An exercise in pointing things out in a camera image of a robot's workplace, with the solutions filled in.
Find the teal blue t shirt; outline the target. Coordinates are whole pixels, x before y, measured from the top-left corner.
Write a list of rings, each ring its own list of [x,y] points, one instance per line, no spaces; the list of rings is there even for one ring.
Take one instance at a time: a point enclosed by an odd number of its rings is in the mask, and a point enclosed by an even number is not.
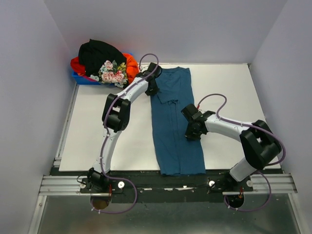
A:
[[[190,69],[163,69],[156,84],[159,91],[151,96],[152,135],[161,174],[204,174],[201,143],[185,137],[188,122],[181,112],[188,104],[194,103]]]

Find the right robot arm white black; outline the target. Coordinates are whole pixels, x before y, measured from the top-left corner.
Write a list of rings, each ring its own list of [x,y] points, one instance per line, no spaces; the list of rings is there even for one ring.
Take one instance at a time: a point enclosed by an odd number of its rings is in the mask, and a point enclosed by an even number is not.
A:
[[[237,190],[244,179],[269,166],[283,151],[279,140],[262,120],[238,123],[224,119],[212,111],[202,113],[193,104],[187,105],[181,113],[188,122],[185,132],[188,140],[200,140],[202,135],[217,133],[241,143],[244,157],[221,179],[209,182],[209,187],[213,191]]]

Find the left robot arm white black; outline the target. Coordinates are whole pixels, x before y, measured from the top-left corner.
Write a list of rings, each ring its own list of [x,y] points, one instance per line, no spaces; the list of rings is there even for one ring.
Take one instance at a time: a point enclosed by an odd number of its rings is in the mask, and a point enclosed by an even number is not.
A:
[[[110,188],[107,173],[111,169],[111,160],[119,136],[130,121],[132,103],[143,93],[147,96],[157,94],[159,88],[156,78],[162,68],[156,63],[150,63],[148,69],[140,72],[134,81],[118,94],[109,94],[102,114],[104,141],[100,155],[87,173],[86,188],[102,193]]]

